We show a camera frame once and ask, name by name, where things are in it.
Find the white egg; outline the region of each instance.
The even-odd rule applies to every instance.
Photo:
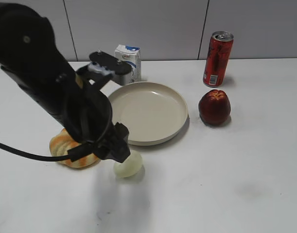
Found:
[[[125,178],[136,174],[143,165],[142,156],[138,151],[131,150],[129,157],[123,162],[114,164],[114,172],[116,176]]]

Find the plate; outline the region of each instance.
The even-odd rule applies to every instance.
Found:
[[[113,123],[124,124],[129,144],[150,146],[173,138],[188,117],[183,97],[158,83],[138,82],[122,86],[109,97]]]

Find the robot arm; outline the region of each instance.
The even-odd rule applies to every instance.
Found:
[[[129,131],[120,123],[113,125],[111,104],[100,89],[129,73],[131,67],[104,52],[95,52],[90,59],[98,73],[88,66],[76,73],[57,50],[48,19],[27,6],[0,3],[1,69],[82,143],[63,158],[48,159],[24,156],[1,143],[0,148],[43,161],[75,161],[95,153],[101,159],[123,162],[130,154]]]

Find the red can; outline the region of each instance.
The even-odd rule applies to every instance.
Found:
[[[222,84],[233,42],[234,36],[231,33],[220,31],[212,34],[203,74],[205,85],[216,87]]]

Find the white wall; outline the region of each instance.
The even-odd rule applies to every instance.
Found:
[[[56,45],[59,51],[66,59],[76,61],[63,0],[0,0],[0,2],[27,5],[42,17],[47,17],[54,29]]]
[[[76,60],[63,0],[17,2],[47,17],[62,54]],[[208,0],[65,0],[79,60],[118,44],[143,60],[197,59]],[[231,58],[297,57],[297,0],[210,0],[200,59],[214,31],[235,36]]]
[[[66,0],[79,60],[118,44],[143,60],[197,59],[208,0]]]
[[[210,0],[201,59],[220,30],[234,34],[231,58],[297,57],[297,0]]]

